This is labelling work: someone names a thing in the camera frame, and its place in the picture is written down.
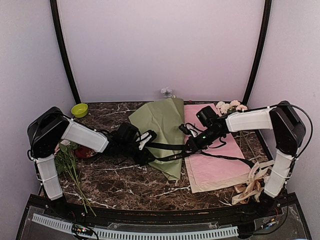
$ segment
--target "green cloth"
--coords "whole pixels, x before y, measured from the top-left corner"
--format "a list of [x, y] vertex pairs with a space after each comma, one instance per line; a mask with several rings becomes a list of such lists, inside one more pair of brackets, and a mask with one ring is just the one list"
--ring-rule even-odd
[[[130, 122], [136, 126], [141, 134], [153, 130], [157, 138], [153, 143], [182, 145], [185, 135], [179, 129], [185, 123], [184, 101], [179, 98], [168, 98], [161, 101], [149, 102], [129, 116]], [[178, 150], [165, 150], [148, 147], [156, 158], [164, 158], [178, 154]], [[169, 181], [177, 181], [181, 177], [182, 159], [174, 161], [150, 162], [149, 165], [160, 170]]]

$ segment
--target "marble surface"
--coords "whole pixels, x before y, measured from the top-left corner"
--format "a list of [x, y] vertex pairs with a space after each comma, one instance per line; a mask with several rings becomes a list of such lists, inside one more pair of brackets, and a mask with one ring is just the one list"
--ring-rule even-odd
[[[77, 121], [97, 130], [113, 131], [121, 123], [130, 122], [129, 115], [143, 104], [90, 103], [88, 115]], [[245, 158], [253, 162], [268, 160], [254, 132], [243, 132], [241, 137], [236, 133], [234, 137]], [[198, 210], [225, 207], [236, 194], [233, 187], [191, 193], [184, 161], [181, 180], [177, 183], [169, 182], [149, 165], [138, 166], [129, 158], [116, 159], [102, 154], [79, 159], [77, 170], [82, 189], [94, 207], [141, 211]], [[82, 204], [73, 182], [63, 175], [59, 179], [67, 201]]]

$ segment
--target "yellow-green bowl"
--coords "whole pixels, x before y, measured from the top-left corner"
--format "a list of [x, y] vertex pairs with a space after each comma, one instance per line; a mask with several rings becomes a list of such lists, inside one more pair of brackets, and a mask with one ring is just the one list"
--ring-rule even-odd
[[71, 113], [77, 119], [83, 118], [88, 113], [88, 105], [85, 103], [77, 104], [71, 109]]

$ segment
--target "white grille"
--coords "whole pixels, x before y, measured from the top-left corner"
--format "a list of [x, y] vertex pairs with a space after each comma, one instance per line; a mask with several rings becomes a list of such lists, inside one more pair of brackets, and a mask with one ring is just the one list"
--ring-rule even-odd
[[[72, 223], [56, 220], [34, 213], [32, 221], [49, 228], [72, 234]], [[174, 233], [144, 233], [129, 231], [114, 231], [95, 227], [93, 230], [101, 240], [215, 240], [238, 236], [238, 228], [226, 227], [207, 231], [174, 232]]]

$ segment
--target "flower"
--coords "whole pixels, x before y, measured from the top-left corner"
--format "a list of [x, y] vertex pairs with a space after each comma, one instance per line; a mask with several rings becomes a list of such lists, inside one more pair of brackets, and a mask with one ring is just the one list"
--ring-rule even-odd
[[56, 156], [57, 155], [57, 152], [60, 151], [60, 147], [59, 147], [59, 143], [56, 145], [55, 149], [54, 149], [54, 154], [53, 156]]
[[216, 107], [217, 109], [220, 109], [223, 104], [226, 104], [226, 103], [225, 103], [224, 101], [220, 101], [220, 102], [218, 102], [218, 103], [215, 105], [215, 107]]
[[170, 89], [168, 86], [164, 87], [160, 90], [160, 93], [165, 97], [165, 98], [171, 98], [173, 96], [172, 94], [172, 89]]
[[229, 108], [230, 108], [230, 104], [229, 103], [225, 103], [220, 107], [220, 112], [222, 114], [226, 114], [228, 112]]
[[245, 105], [242, 105], [242, 104], [240, 104], [239, 106], [237, 106], [236, 108], [235, 108], [235, 110], [237, 110], [237, 111], [245, 111], [245, 110], [248, 110], [248, 108], [247, 108], [247, 106], [245, 106]]
[[60, 142], [62, 145], [65, 145], [65, 146], [69, 146], [70, 145], [70, 141], [69, 140], [62, 140], [61, 142]]
[[238, 100], [233, 100], [230, 102], [231, 107], [239, 106], [241, 103]]

